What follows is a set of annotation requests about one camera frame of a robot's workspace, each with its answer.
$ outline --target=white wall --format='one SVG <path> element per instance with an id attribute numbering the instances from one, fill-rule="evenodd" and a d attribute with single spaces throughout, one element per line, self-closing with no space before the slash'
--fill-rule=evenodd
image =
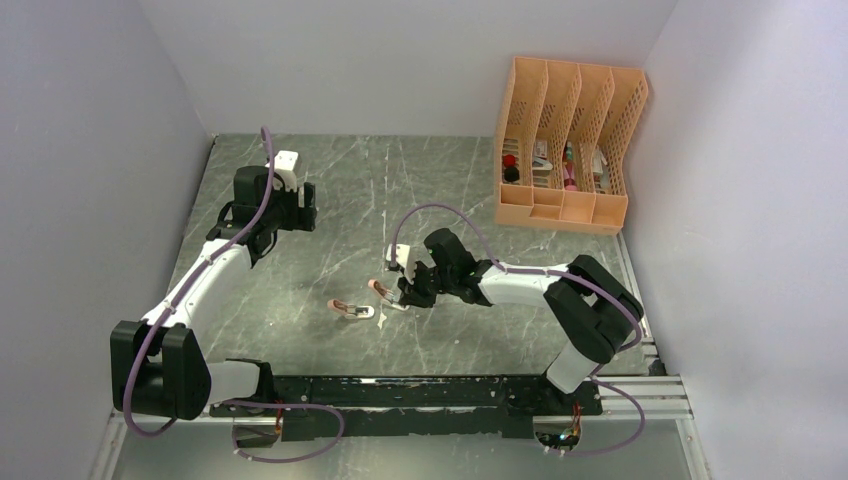
<path id="1" fill-rule="evenodd" d="M 681 0 L 626 237 L 717 479 L 846 478 L 848 6 Z"/>
<path id="2" fill-rule="evenodd" d="M 676 0 L 141 0 L 212 132 L 491 135 L 513 55 L 641 65 Z"/>
<path id="3" fill-rule="evenodd" d="M 85 478 L 209 140 L 134 0 L 0 1 L 0 85 L 0 478 Z"/>

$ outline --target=marble surface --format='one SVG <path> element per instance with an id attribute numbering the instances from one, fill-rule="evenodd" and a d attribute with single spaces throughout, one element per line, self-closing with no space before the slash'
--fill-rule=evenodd
<path id="1" fill-rule="evenodd" d="M 315 183 L 314 232 L 280 232 L 260 261 L 211 318 L 200 341 L 207 361 L 243 357 L 269 361 L 276 374 L 488 374 L 542 372 L 561 350 L 565 333 L 542 309 L 485 308 L 444 295 L 435 308 L 381 308 L 366 283 L 394 286 L 382 254 L 398 220 L 413 205 L 438 201 L 460 207 L 480 225 L 496 255 L 521 265 L 595 256 L 619 280 L 624 266 L 613 237 L 494 224 L 492 139 L 275 135 L 276 150 L 294 150 L 302 177 Z M 172 285 L 197 258 L 221 206 L 232 199 L 232 178 L 243 165 L 261 165 L 257 135 L 220 135 L 191 212 Z M 450 227 L 478 258 L 473 231 L 452 213 L 428 209 L 401 231 L 432 264 L 422 245 Z M 372 305 L 377 315 L 350 321 L 327 309 L 338 298 Z M 618 355 L 604 374 L 646 374 L 640 349 Z"/>

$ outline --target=cable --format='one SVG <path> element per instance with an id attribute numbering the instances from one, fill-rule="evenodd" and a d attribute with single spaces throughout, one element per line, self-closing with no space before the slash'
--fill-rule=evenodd
<path id="1" fill-rule="evenodd" d="M 250 460 L 250 461 L 253 461 L 253 462 L 260 462 L 260 463 L 294 463 L 294 462 L 300 462 L 300 461 L 303 461 L 303 460 L 309 460 L 310 458 L 315 458 L 318 455 L 321 455 L 322 453 L 325 453 L 325 452 L 329 451 L 331 448 L 333 448 L 334 446 L 336 446 L 336 444 L 339 443 L 339 440 L 341 440 L 342 434 L 344 433 L 344 429 L 345 429 L 345 421 L 344 421 L 344 417 L 342 416 L 341 412 L 339 412 L 335 408 L 329 407 L 327 405 L 318 405 L 318 404 L 315 404 L 315 403 L 257 403 L 257 402 L 248 402 L 248 401 L 245 401 L 245 400 L 227 400 L 223 403 L 225 403 L 227 405 L 239 405 L 239 406 L 242 406 L 242 407 L 273 408 L 273 409 L 277 409 L 277 410 L 281 410 L 281 409 L 284 409 L 284 408 L 303 408 L 303 409 L 306 409 L 306 410 L 323 410 L 325 412 L 332 413 L 333 415 L 335 415 L 335 417 L 337 419 L 339 419 L 339 431 L 336 433 L 336 436 L 330 441 L 330 443 L 328 443 L 327 445 L 324 445 L 323 447 L 319 448 L 318 450 L 315 450 L 314 452 L 310 452 L 310 453 L 307 453 L 306 455 L 301 455 L 299 457 L 291 457 L 291 458 L 255 457 L 253 455 L 245 453 L 238 446 L 238 440 L 236 438 L 236 429 L 233 428 L 232 435 L 231 435 L 232 440 L 233 440 L 233 448 L 235 449 L 235 450 L 233 450 L 233 453 L 240 456 L 241 458 L 244 458 L 244 459 L 247 459 L 247 460 Z"/>
<path id="2" fill-rule="evenodd" d="M 127 424 L 127 427 L 132 430 L 135 434 L 140 435 L 142 437 L 155 437 L 161 435 L 165 430 L 171 427 L 174 422 L 177 420 L 176 418 L 172 418 L 168 420 L 168 422 L 159 427 L 158 430 L 149 431 L 143 430 L 139 427 L 132 418 L 132 393 L 133 389 L 135 389 L 135 382 L 138 380 L 138 373 L 141 370 L 141 365 L 144 362 L 145 357 L 147 356 L 147 351 L 150 350 L 150 344 L 153 343 L 153 338 L 156 336 L 156 332 L 159 330 L 168 317 L 175 311 L 175 308 L 180 304 L 183 300 L 183 297 L 186 296 L 188 291 L 194 285 L 194 282 L 200 278 L 200 275 L 206 270 L 206 268 L 211 265 L 218 257 L 220 257 L 224 252 L 230 249 L 233 245 L 235 245 L 239 240 L 242 239 L 247 233 L 253 228 L 259 219 L 262 217 L 262 214 L 265 212 L 265 208 L 268 206 L 268 200 L 271 198 L 271 191 L 274 189 L 274 147 L 271 144 L 271 132 L 268 130 L 268 127 L 263 126 L 261 128 L 261 136 L 262 141 L 265 144 L 265 152 L 268 154 L 268 180 L 265 182 L 265 194 L 262 196 L 262 202 L 259 204 L 259 209 L 256 210 L 256 214 L 253 218 L 247 222 L 247 225 L 244 226 L 238 233 L 233 236 L 227 243 L 221 246 L 221 248 L 212 252 L 209 256 L 208 262 L 201 262 L 197 265 L 197 267 L 192 270 L 192 272 L 186 277 L 185 282 L 183 282 L 182 286 L 177 290 L 174 294 L 174 298 L 171 299 L 169 308 L 165 308 L 162 311 L 162 314 L 159 315 L 159 318 L 156 319 L 156 322 L 150 327 L 150 330 L 147 332 L 147 335 L 144 337 L 144 341 L 141 342 L 141 347 L 139 347 L 138 354 L 135 356 L 135 360 L 133 361 L 132 368 L 130 369 L 130 374 L 127 377 L 127 385 L 124 390 L 124 398 L 122 403 L 122 409 L 124 413 L 124 421 Z"/>
<path id="3" fill-rule="evenodd" d="M 497 268 L 498 270 L 500 270 L 502 272 L 506 272 L 506 273 L 519 273 L 519 274 L 529 274 L 529 275 L 545 275 L 545 276 L 557 275 L 559 277 L 562 277 L 562 278 L 565 278 L 567 280 L 579 283 L 580 285 L 583 285 L 584 287 L 588 288 L 589 290 L 592 290 L 599 297 L 610 302 L 616 309 L 618 309 L 618 311 L 620 311 L 624 315 L 625 318 L 627 318 L 627 321 L 630 322 L 630 325 L 633 327 L 633 330 L 636 332 L 636 338 L 634 338 L 633 341 L 631 341 L 631 342 L 629 342 L 625 345 L 622 345 L 621 348 L 619 349 L 619 351 L 627 350 L 628 348 L 632 348 L 632 347 L 634 347 L 634 346 L 636 346 L 636 345 L 638 345 L 639 343 L 642 342 L 642 328 L 639 326 L 639 320 L 637 320 L 636 317 L 633 315 L 633 313 L 631 313 L 630 310 L 628 310 L 624 305 L 622 305 L 621 302 L 619 302 L 615 297 L 610 295 L 609 292 L 607 292 L 606 290 L 602 289 L 601 287 L 595 285 L 594 283 L 586 280 L 585 278 L 578 277 L 577 275 L 574 275 L 574 274 L 571 274 L 571 273 L 568 273 L 568 272 L 563 272 L 561 270 L 545 270 L 545 269 L 541 269 L 541 268 L 521 268 L 521 267 L 507 268 L 507 267 L 505 267 L 495 258 L 495 254 L 492 253 L 492 248 L 489 245 L 488 240 L 486 240 L 486 236 L 483 235 L 483 232 L 480 231 L 480 229 L 477 227 L 477 225 L 475 225 L 474 222 L 472 222 L 471 219 L 465 213 L 463 213 L 461 210 L 459 210 L 455 207 L 452 207 L 450 205 L 444 204 L 444 203 L 433 202 L 433 203 L 425 203 L 425 204 L 422 204 L 422 205 L 418 205 L 418 206 L 412 208 L 411 210 L 409 210 L 408 212 L 406 212 L 406 214 L 403 216 L 403 218 L 400 219 L 400 222 L 398 222 L 397 227 L 395 227 L 394 234 L 392 235 L 392 245 L 391 245 L 391 248 L 390 248 L 391 266 L 392 267 L 397 266 L 397 251 L 396 251 L 397 250 L 397 239 L 398 239 L 398 235 L 400 235 L 400 229 L 403 226 L 404 222 L 406 222 L 406 220 L 409 219 L 409 217 L 411 217 L 412 214 L 417 212 L 418 210 L 422 210 L 424 208 L 432 208 L 432 207 L 443 208 L 445 210 L 449 210 L 449 211 L 459 215 L 463 220 L 465 220 L 465 223 L 467 223 L 468 226 L 471 227 L 472 230 L 474 230 L 474 233 L 477 234 L 477 238 L 480 240 L 480 243 L 483 245 L 483 249 L 486 250 L 486 256 L 489 257 L 489 260 L 492 261 L 492 265 L 495 268 Z M 629 400 L 630 403 L 632 403 L 633 406 L 636 407 L 636 410 L 639 412 L 639 426 L 636 428 L 636 432 L 634 432 L 633 435 L 631 435 L 626 440 L 624 440 L 620 443 L 617 443 L 615 445 L 611 445 L 609 447 L 599 448 L 599 449 L 596 449 L 596 450 L 589 450 L 589 451 L 585 451 L 585 452 L 580 452 L 580 451 L 578 451 L 578 452 L 573 452 L 573 451 L 572 452 L 562 452 L 566 456 L 591 457 L 591 456 L 594 456 L 594 455 L 602 455 L 602 454 L 605 454 L 605 453 L 610 453 L 610 452 L 613 452 L 615 450 L 618 450 L 618 449 L 621 449 L 621 448 L 624 448 L 624 447 L 630 445 L 645 430 L 645 411 L 642 409 L 642 406 L 639 405 L 639 402 L 632 395 L 624 392 L 623 390 L 619 389 L 618 387 L 614 387 L 614 386 L 610 385 L 609 383 L 598 380 L 596 375 L 597 375 L 598 371 L 601 369 L 601 367 L 602 367 L 602 365 L 598 365 L 597 367 L 595 367 L 594 370 L 592 370 L 591 373 L 589 373 L 589 380 L 592 383 L 594 383 L 595 385 L 598 385 L 600 387 L 612 390 L 612 391 L 618 393 L 619 395 L 621 395 L 622 397 L 626 398 L 627 400 Z"/>

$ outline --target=metal frame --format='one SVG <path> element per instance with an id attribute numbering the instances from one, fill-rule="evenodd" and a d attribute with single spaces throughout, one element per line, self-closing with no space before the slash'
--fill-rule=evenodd
<path id="1" fill-rule="evenodd" d="M 639 301 L 642 301 L 642 295 L 636 283 L 633 265 L 630 261 L 630 255 L 627 251 L 624 237 L 618 234 L 615 243 L 616 250 L 625 270 L 626 286 Z M 645 338 L 641 345 L 642 351 L 647 356 L 658 359 L 659 355 L 653 335 L 651 334 L 647 315 L 642 318 L 641 324 L 645 332 Z M 636 397 L 645 410 L 648 420 L 674 420 L 680 435 L 680 443 L 686 457 L 690 477 L 694 480 L 709 480 L 711 478 L 709 465 L 701 448 L 701 441 L 695 426 L 689 399 L 680 376 L 604 376 L 602 378 L 613 386 L 621 388 Z M 633 421 L 639 419 L 635 407 L 627 399 L 622 398 L 621 395 L 615 392 L 601 388 L 600 401 L 604 413 L 599 416 L 585 416 L 583 417 L 584 421 Z M 136 423 L 139 424 L 162 423 L 162 419 L 155 416 L 136 415 L 134 418 Z M 570 416 L 536 416 L 533 418 L 533 421 L 536 424 L 545 424 L 562 423 L 570 419 Z M 273 417 L 216 418 L 211 417 L 207 410 L 199 418 L 192 420 L 190 423 L 273 425 L 274 421 L 275 419 Z M 89 476 L 91 480 L 108 480 L 112 478 L 126 436 L 126 430 L 122 414 L 113 410 L 103 436 L 99 454 Z"/>

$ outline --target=green marble table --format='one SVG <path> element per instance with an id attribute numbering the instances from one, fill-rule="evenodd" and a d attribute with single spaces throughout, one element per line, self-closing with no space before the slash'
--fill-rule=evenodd
<path id="1" fill-rule="evenodd" d="M 502 260 L 553 265 L 587 253 L 630 286 L 614 237 L 494 224 L 491 138 L 275 135 L 274 148 L 297 151 L 305 162 L 303 177 L 317 189 L 317 228 L 280 232 L 277 247 L 209 319 L 200 338 L 207 361 L 260 359 L 276 374 L 302 375 L 542 372 L 565 340 L 556 319 L 542 309 L 471 306 L 445 295 L 435 308 L 399 312 L 381 308 L 367 289 L 370 278 L 394 285 L 397 276 L 383 270 L 383 252 L 396 222 L 425 202 L 466 211 Z M 232 199 L 235 170 L 264 161 L 257 135 L 216 138 L 172 285 Z M 484 254 L 470 228 L 436 209 L 413 216 L 400 241 L 429 260 L 422 241 L 440 227 L 450 227 L 475 256 Z M 331 298 L 373 305 L 378 313 L 371 320 L 345 320 L 327 309 Z M 648 362 L 634 348 L 602 373 L 644 375 Z"/>

